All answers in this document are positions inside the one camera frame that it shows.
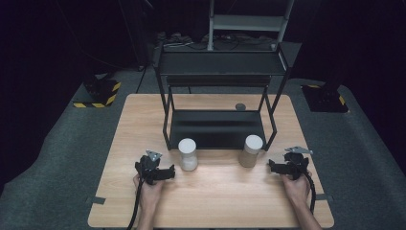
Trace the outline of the grey metal stand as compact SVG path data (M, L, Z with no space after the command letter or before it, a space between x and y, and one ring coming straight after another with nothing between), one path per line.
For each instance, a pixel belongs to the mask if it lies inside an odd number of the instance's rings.
M215 14L214 0L210 0L207 50L214 49L216 30L275 32L278 34L276 43L279 44L283 40L294 3L295 0L286 0L285 13L282 16L226 15Z

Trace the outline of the black metal shelf rack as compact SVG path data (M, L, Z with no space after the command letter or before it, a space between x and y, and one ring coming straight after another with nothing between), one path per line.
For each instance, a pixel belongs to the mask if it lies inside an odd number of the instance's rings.
M165 112L163 135L175 150L191 138L200 150L241 150L245 138L258 135L268 150L276 137L274 113L296 54L281 43L275 51L166 51L154 53L153 68ZM252 87L262 90L256 109L177 108L174 87Z

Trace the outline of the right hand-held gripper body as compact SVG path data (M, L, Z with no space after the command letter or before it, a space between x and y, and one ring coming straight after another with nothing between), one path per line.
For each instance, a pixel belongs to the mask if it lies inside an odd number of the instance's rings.
M308 158L304 158L304 153L312 154L313 151L299 146L286 148L284 160L287 162L290 174L294 180L298 179L302 174L307 172L309 164Z

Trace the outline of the person's left hand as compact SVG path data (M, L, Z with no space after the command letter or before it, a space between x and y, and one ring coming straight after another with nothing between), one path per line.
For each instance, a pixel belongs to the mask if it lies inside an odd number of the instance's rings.
M140 175L136 174L133 177L134 185L138 188L141 184ZM152 210L155 209L161 198L162 189L165 185L163 180L158 180L153 185L143 184L141 188L137 191L141 192L141 207L142 210Z

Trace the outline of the white powder jar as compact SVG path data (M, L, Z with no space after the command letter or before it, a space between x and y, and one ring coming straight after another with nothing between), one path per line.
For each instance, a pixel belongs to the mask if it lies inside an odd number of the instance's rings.
M181 155L181 168L191 172L197 168L196 143L191 138L184 138L178 144Z

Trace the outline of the brown powder jar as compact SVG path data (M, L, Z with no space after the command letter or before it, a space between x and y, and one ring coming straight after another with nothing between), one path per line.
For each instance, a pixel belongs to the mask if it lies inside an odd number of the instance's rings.
M244 149L238 155L238 162L244 168L253 168L262 149L262 139L258 135L249 135L244 142Z

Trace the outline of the person's right hand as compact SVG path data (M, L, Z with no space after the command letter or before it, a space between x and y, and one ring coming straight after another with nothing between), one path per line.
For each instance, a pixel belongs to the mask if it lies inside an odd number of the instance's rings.
M285 174L281 179L287 194L287 197L295 209L307 208L307 198L310 191L310 185L307 178L302 174L298 179L293 180Z

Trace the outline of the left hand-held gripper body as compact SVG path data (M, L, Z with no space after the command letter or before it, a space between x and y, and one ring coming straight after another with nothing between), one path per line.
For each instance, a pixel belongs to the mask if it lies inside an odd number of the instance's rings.
M161 173L158 169L162 154L147 149L139 162L135 163L135 169L140 178L147 184L152 185L154 181L161 180Z

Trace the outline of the yellow-black striped stand base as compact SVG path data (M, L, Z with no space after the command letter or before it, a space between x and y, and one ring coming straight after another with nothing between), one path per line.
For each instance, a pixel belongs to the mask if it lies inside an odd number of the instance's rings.
M96 80L83 83L72 99L76 108L109 107L116 99L121 84L116 80Z
M304 97L312 112L347 113L344 98L337 90L328 91L321 85L303 85Z

